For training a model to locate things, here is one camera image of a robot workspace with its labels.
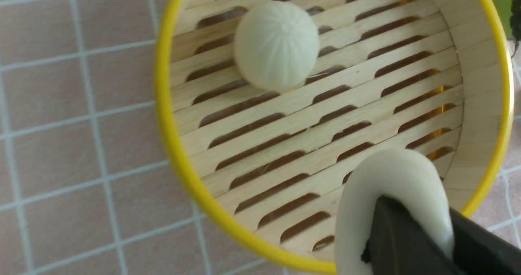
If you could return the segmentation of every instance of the white dumpling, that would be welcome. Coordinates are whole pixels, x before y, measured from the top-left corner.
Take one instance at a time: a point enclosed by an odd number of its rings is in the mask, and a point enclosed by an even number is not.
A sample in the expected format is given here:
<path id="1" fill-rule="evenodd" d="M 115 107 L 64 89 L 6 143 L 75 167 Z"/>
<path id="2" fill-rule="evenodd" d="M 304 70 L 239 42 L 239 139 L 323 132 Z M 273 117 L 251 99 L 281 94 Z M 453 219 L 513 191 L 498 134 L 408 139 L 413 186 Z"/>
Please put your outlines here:
<path id="1" fill-rule="evenodd" d="M 335 227 L 338 275 L 372 275 L 361 260 L 370 237 L 374 206 L 385 195 L 398 200 L 439 249 L 452 259 L 454 231 L 449 201 L 434 164 L 405 149 L 377 152 L 360 163 L 344 186 Z"/>
<path id="2" fill-rule="evenodd" d="M 237 27 L 236 65 L 253 86 L 284 92 L 305 83 L 320 50 L 311 16 L 289 2 L 270 1 L 252 8 Z"/>

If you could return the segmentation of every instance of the bamboo steamer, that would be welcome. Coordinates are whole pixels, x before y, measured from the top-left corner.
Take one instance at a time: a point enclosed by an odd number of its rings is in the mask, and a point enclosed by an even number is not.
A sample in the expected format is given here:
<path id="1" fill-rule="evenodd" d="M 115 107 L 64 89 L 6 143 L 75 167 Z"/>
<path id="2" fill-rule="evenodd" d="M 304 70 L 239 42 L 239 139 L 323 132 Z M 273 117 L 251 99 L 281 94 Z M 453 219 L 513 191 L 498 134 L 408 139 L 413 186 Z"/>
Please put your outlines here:
<path id="1" fill-rule="evenodd" d="M 320 27 L 302 88 L 242 80 L 233 33 L 270 0 L 170 0 L 156 59 L 166 151 L 228 234 L 291 268 L 333 273 L 337 203 L 350 172 L 386 148 L 437 167 L 469 216 L 487 194 L 512 125 L 512 68 L 491 0 L 282 0 Z"/>

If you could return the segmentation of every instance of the black tool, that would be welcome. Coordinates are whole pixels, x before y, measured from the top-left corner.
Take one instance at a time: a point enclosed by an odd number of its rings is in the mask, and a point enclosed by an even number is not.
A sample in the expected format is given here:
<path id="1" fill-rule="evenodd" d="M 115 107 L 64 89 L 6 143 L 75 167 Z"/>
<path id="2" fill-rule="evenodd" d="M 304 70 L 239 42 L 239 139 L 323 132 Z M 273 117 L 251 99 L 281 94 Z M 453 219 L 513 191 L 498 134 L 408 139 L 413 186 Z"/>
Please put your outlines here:
<path id="1" fill-rule="evenodd" d="M 449 260 L 398 201 L 380 197 L 361 260 L 375 275 L 521 275 L 521 251 L 450 212 L 454 258 Z"/>

